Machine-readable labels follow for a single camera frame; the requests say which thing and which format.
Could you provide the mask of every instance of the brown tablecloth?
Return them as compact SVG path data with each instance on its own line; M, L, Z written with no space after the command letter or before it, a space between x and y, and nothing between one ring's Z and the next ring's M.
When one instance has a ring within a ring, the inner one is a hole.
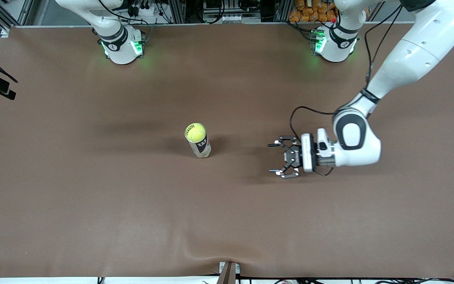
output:
M126 66L95 42L84 28L0 40L19 80L14 102L0 96L0 277L204 275L225 260L250 277L454 277L454 48L369 119L379 163L281 180L267 143L296 106L357 94L362 40L333 64L285 25L157 27ZM210 158L194 158L191 122ZM295 126L332 133L307 111Z

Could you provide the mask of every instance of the tennis ball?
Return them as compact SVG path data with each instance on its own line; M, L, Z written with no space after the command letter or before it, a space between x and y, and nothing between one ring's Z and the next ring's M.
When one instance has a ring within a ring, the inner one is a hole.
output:
M185 137L192 143L199 143L206 137L206 128L200 123L190 124L185 130Z

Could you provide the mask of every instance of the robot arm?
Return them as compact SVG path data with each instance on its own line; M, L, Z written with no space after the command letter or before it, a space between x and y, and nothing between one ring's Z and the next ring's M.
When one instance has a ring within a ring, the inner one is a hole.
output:
M381 155L381 142L371 130L368 116L387 93L421 79L453 46L454 0L435 0L416 11L414 26L391 51L366 88L337 111L333 119L337 142L330 142L324 129L318 131L318 165L321 157L330 158L332 148L337 167L376 163Z
M355 31L353 34L356 36L359 27L355 25L358 25L357 23L362 25L365 14L362 9L358 9L359 0L351 0L351 2L355 3L352 9L357 13L356 18L347 9L342 10L348 7L348 0L336 1L342 17L340 25L350 25L350 32ZM421 79L454 46L454 0L401 0L401 2L408 11L415 13L414 26L398 42L367 86L351 102L335 111L333 130L337 141L331 141L326 130L320 128L316 143L313 135L309 133L301 136L299 163L292 164L287 161L286 157L289 153L285 153L285 161L294 168L294 173L297 175L299 167L303 167L305 172L313 172L316 171L316 166L362 166L380 160L381 141L373 133L367 118L387 93ZM338 58L337 54L341 54L337 52L340 50L338 47L341 47L339 43L327 44L323 47L321 55ZM348 56L350 48L344 50L348 50L348 53L341 55L344 56L343 60ZM281 170L276 174L283 178L291 177Z
M123 25L119 18L109 14L106 9L115 9L124 0L56 0L57 4L81 16L90 23L101 38L104 53L117 64L131 63L142 56L144 39L141 31Z

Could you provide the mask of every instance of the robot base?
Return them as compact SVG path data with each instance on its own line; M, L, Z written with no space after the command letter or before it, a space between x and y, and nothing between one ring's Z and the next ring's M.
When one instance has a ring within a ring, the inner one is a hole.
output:
M118 51L110 50L103 45L106 58L120 65L129 64L136 58L142 58L146 41L146 34L144 32L129 25L124 25L124 27L128 31L128 37Z
M344 41L342 43L343 47L339 47L337 43L330 38L330 29L325 26L312 30L311 38L316 40L316 42L311 43L313 55L318 54L322 56L323 59L330 62L344 61L353 52L355 43L357 43L356 39L351 44Z

